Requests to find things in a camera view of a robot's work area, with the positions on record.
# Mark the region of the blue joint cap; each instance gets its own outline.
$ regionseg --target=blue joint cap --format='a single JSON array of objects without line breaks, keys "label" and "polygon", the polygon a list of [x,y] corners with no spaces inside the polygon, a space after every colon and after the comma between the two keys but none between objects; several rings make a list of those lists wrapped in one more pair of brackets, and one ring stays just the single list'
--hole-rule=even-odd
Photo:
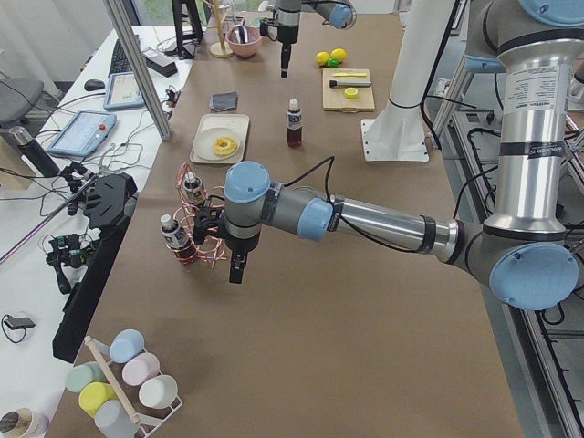
[{"label": "blue joint cap", "polygon": [[342,29],[351,21],[353,13],[347,5],[336,5],[328,16],[328,22],[336,27]]},{"label": "blue joint cap", "polygon": [[506,69],[496,57],[464,55],[466,69],[472,73],[505,73]]},{"label": "blue joint cap", "polygon": [[507,253],[491,271],[491,291],[524,310],[551,308],[566,299],[578,282],[578,264],[561,245],[534,243]]},{"label": "blue joint cap", "polygon": [[225,196],[232,203],[251,203],[269,188],[270,174],[259,162],[239,162],[225,177]]},{"label": "blue joint cap", "polygon": [[319,198],[310,201],[298,221],[297,234],[302,239],[320,242],[329,227],[332,205]]},{"label": "blue joint cap", "polygon": [[519,4],[532,18],[548,26],[584,25],[582,0],[519,0]]}]

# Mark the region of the tablet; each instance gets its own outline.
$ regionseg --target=tablet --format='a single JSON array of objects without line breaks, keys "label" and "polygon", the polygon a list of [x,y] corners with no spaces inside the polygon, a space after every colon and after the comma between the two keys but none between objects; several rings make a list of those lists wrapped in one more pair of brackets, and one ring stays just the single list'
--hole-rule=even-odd
[{"label": "tablet", "polygon": [[57,135],[47,152],[57,156],[87,157],[106,140],[116,119],[110,112],[82,109]]},{"label": "tablet", "polygon": [[144,106],[144,98],[131,71],[109,75],[103,109],[126,110]]}]

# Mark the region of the white desk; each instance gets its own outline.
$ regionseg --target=white desk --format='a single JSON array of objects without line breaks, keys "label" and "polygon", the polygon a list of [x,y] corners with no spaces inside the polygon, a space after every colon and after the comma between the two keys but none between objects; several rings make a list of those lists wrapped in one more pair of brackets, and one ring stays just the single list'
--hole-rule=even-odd
[{"label": "white desk", "polygon": [[[141,48],[156,47],[159,41],[164,41],[174,35],[173,27],[136,27],[136,33],[141,37]],[[115,32],[106,38],[94,58],[80,74],[62,102],[68,102],[80,96],[89,94],[83,89],[86,80],[101,79],[107,83],[107,75],[110,68],[111,51],[116,41]],[[159,97],[165,96],[165,90],[169,86],[180,89],[192,65],[192,61],[175,59],[178,73],[170,78],[149,70],[154,86]],[[66,109],[77,110],[103,110],[104,97],[82,99]],[[150,114],[143,109],[117,111],[118,121],[107,140],[94,152],[93,156],[100,156],[111,143],[122,143],[128,135],[136,129],[140,118],[141,126],[152,124]],[[57,111],[49,119],[43,130],[62,129],[72,114],[65,111]],[[39,142],[50,144],[48,137],[41,134]],[[142,131],[132,138],[132,143],[140,143],[144,152],[140,158],[140,165],[150,167],[153,163],[156,151],[161,143],[161,137],[154,126]],[[131,146],[130,151],[118,160],[134,162],[138,158],[138,146]],[[59,167],[63,168],[70,163],[67,160],[56,160]],[[87,167],[92,171],[97,169],[97,161],[89,161]],[[136,181],[139,190],[143,188],[148,177],[149,170],[145,167],[130,168],[125,171],[131,174]],[[53,179],[39,180],[44,185],[50,185]],[[56,187],[65,185],[62,179],[58,179]],[[45,192],[38,185],[32,184],[26,191],[8,191],[0,188],[0,198],[34,197]],[[52,211],[62,202],[56,195],[49,195],[45,202],[44,212]],[[23,235],[28,233],[41,218],[38,215],[39,201],[2,201],[0,202],[0,224],[3,231],[0,234],[0,253],[5,253]],[[60,294],[57,287],[57,278],[52,267],[45,263],[45,253],[41,251],[39,244],[45,235],[68,235],[71,233],[82,234],[88,220],[79,211],[76,216],[69,217],[66,211],[62,211],[43,230],[25,244],[17,253],[0,266],[0,312],[2,315],[10,314],[14,317],[29,316],[36,322],[36,327],[28,331],[26,341],[13,345],[4,336],[0,337],[0,416],[6,412],[20,407],[29,407],[42,412],[51,418],[57,408],[61,397],[64,380],[71,365],[53,358],[52,339],[57,332],[58,325],[63,317],[62,308],[68,296]],[[64,268],[65,275],[71,284],[79,280],[83,270]]]}]

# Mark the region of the blue cup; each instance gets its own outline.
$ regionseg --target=blue cup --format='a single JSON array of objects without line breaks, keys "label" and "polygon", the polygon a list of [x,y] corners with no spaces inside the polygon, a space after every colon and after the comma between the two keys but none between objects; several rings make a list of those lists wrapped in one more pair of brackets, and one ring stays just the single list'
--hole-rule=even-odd
[{"label": "blue cup", "polygon": [[133,438],[140,427],[131,422],[117,400],[106,401],[95,414],[95,425],[107,438]]},{"label": "blue cup", "polygon": [[116,363],[126,363],[144,350],[144,337],[138,330],[128,328],[113,340],[109,347],[109,356]]}]

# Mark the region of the wooden stand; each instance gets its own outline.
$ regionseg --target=wooden stand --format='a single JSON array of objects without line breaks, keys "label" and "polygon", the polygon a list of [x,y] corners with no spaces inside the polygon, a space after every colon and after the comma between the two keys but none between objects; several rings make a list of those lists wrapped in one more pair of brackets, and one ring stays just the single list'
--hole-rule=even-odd
[{"label": "wooden stand", "polygon": [[231,57],[234,52],[225,43],[225,35],[223,33],[223,22],[225,20],[225,15],[222,16],[221,10],[219,9],[219,0],[213,0],[212,3],[207,0],[203,0],[207,5],[213,8],[213,14],[215,17],[216,25],[208,26],[208,28],[216,28],[217,34],[219,34],[219,42],[211,46],[211,55],[214,57]]}]

